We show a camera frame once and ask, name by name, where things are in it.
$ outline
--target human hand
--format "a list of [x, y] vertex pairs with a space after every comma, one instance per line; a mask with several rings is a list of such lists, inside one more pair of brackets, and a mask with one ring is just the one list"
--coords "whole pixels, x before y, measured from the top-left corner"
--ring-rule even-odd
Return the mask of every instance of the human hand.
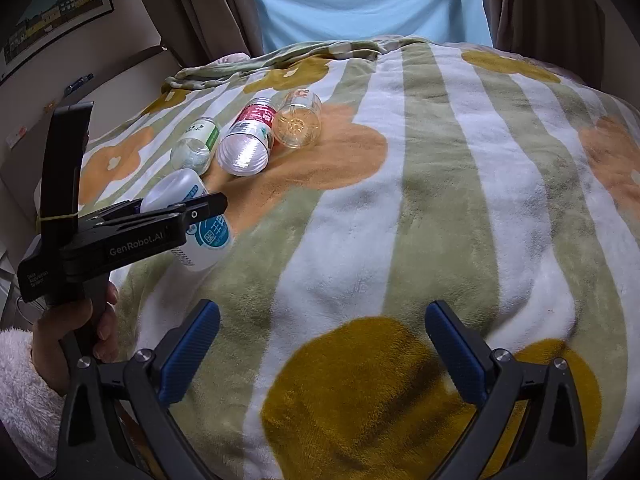
[[[116, 315], [111, 305], [118, 303], [118, 289], [109, 282], [105, 297], [106, 308], [98, 323], [98, 341], [94, 356], [105, 362], [113, 361], [118, 354]], [[83, 326], [89, 319], [93, 307], [91, 300], [73, 301], [46, 310], [33, 327], [31, 361], [40, 377], [60, 396], [69, 386], [69, 372], [60, 339], [72, 330]]]

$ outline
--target pink fuzzy sleeve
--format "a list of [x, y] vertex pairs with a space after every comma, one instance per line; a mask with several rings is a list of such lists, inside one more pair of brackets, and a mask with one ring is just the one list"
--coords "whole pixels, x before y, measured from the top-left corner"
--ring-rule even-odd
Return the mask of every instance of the pink fuzzy sleeve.
[[0, 420], [38, 476], [55, 466], [64, 399], [31, 363], [31, 333], [0, 332]]

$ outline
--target blanket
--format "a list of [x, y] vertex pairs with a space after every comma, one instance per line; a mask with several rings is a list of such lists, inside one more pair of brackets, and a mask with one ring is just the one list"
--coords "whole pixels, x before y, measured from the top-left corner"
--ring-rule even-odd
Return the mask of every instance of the blanket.
[[[428, 478], [473, 415], [424, 331], [446, 300], [492, 348], [564, 356], [590, 478], [640, 420], [638, 113], [519, 56], [423, 38], [296, 44], [188, 68], [89, 143], [82, 213], [144, 196], [202, 115], [304, 87], [322, 133], [248, 178], [215, 164], [234, 234], [217, 266], [112, 273], [122, 357], [200, 298], [222, 325], [176, 421], [224, 479]], [[498, 471], [524, 407], [487, 465]]]

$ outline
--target bottle with blue label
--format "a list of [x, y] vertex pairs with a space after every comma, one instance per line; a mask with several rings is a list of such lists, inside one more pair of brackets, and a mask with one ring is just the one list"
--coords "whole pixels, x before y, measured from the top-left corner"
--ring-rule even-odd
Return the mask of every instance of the bottle with blue label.
[[[140, 205], [146, 213], [165, 208], [183, 200], [208, 193], [198, 174], [190, 168], [174, 171], [158, 182]], [[204, 270], [226, 256], [233, 243], [233, 234], [224, 215], [215, 216], [187, 229], [187, 241], [171, 252], [189, 270]]]

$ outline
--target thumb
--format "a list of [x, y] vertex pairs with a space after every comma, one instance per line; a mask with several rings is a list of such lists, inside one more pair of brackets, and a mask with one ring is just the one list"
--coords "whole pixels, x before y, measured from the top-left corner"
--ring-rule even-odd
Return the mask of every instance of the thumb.
[[46, 339], [59, 340], [91, 319], [91, 300], [72, 301], [47, 310], [38, 320], [37, 330]]

